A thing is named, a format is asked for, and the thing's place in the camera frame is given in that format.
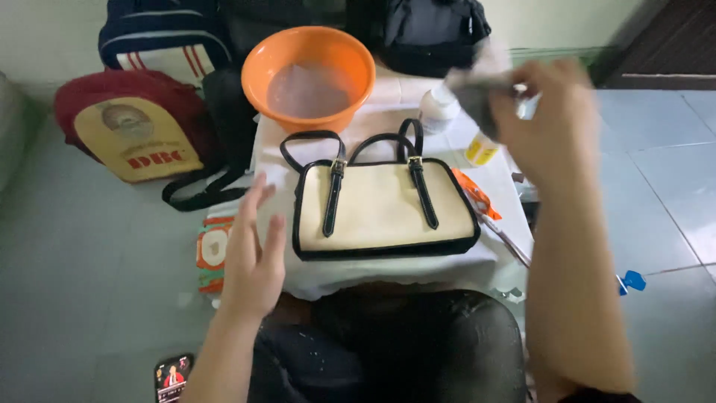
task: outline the water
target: water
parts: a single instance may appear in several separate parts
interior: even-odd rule
[[[351,82],[341,70],[323,65],[288,65],[268,84],[268,107],[292,118],[315,119],[348,108]]]

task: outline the tile floor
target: tile floor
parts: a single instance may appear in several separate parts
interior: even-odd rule
[[[645,402],[716,396],[716,93],[600,91],[602,182]],[[162,357],[195,351],[203,213],[125,186],[48,123],[0,205],[0,400],[153,402]]]

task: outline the orange plastic basin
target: orange plastic basin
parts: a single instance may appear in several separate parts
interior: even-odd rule
[[[290,64],[319,63],[344,72],[350,106],[335,115],[315,119],[292,118],[269,109],[266,93],[274,75]],[[241,86],[258,112],[274,119],[287,133],[345,129],[375,83],[375,64],[368,49],[354,37],[327,27],[298,27],[277,32],[256,45],[241,70]]]

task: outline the cream handbag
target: cream handbag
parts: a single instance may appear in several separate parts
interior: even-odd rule
[[[410,125],[417,147],[405,136]],[[338,140],[333,161],[302,166],[286,148],[289,141],[320,138]],[[355,162],[366,147],[383,140],[398,142],[397,161]],[[345,145],[331,131],[287,137],[281,154],[300,174],[292,236],[299,258],[356,260],[467,252],[480,236],[475,212],[450,167],[421,153],[422,126],[415,119],[406,119],[399,133],[368,138],[348,161]]]

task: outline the phone screen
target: phone screen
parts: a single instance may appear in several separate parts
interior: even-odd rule
[[[176,402],[189,377],[193,357],[191,355],[178,356],[160,362],[155,368],[155,388],[157,389],[157,402]]]

